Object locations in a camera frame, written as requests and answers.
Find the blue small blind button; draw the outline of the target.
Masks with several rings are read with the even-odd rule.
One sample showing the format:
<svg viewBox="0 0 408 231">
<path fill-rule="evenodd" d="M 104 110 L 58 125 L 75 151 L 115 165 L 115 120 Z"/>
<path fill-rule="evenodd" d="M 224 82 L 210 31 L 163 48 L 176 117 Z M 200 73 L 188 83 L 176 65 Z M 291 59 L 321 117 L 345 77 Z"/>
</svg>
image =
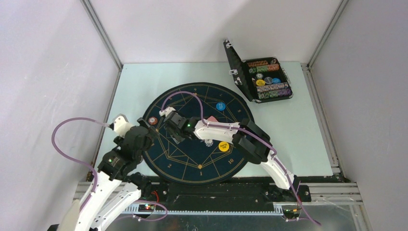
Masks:
<svg viewBox="0 0 408 231">
<path fill-rule="evenodd" d="M 217 109 L 218 111 L 224 111 L 224 110 L 226 109 L 225 103 L 224 103 L 224 102 L 218 102 L 218 103 L 216 104 L 216 109 Z"/>
</svg>

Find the yellow big blind button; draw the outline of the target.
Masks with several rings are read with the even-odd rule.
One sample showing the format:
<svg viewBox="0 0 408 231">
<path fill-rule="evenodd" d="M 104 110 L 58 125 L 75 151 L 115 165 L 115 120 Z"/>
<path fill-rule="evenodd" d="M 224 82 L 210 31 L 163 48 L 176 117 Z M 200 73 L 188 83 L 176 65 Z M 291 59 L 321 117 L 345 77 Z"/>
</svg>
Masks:
<svg viewBox="0 0 408 231">
<path fill-rule="evenodd" d="M 226 142 L 226 141 L 221 141 L 218 144 L 218 148 L 219 148 L 219 150 L 221 152 L 227 152 L 229 150 L 229 148 L 230 148 L 230 144 L 228 142 Z"/>
</svg>

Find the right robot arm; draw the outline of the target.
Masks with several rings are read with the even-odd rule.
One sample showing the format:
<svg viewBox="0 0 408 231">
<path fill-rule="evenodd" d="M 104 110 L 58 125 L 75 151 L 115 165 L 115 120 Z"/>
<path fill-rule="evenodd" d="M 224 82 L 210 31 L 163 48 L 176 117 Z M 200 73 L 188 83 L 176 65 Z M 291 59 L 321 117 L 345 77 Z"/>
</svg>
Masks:
<svg viewBox="0 0 408 231">
<path fill-rule="evenodd" d="M 294 174 L 278 158 L 269 135 L 254 121 L 221 123 L 198 117 L 186 118 L 172 107 L 161 110 L 159 115 L 164 118 L 164 128 L 176 143 L 185 139 L 230 143 L 246 161 L 260 165 L 271 176 L 280 188 L 282 199 L 292 201 L 299 195 L 299 189 L 293 183 Z"/>
</svg>

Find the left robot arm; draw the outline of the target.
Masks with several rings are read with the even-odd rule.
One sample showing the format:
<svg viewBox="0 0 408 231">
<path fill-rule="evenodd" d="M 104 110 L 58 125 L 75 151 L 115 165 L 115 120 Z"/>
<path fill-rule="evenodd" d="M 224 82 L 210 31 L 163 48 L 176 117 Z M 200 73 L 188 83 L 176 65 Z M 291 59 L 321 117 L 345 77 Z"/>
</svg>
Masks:
<svg viewBox="0 0 408 231">
<path fill-rule="evenodd" d="M 61 223 L 50 225 L 50 231 L 104 231 L 133 202 L 151 197 L 151 180 L 132 171 L 152 146 L 155 129 L 125 125 L 113 130 L 118 134 L 116 146 L 93 171 L 93 182 L 83 197 L 72 203 Z"/>
</svg>

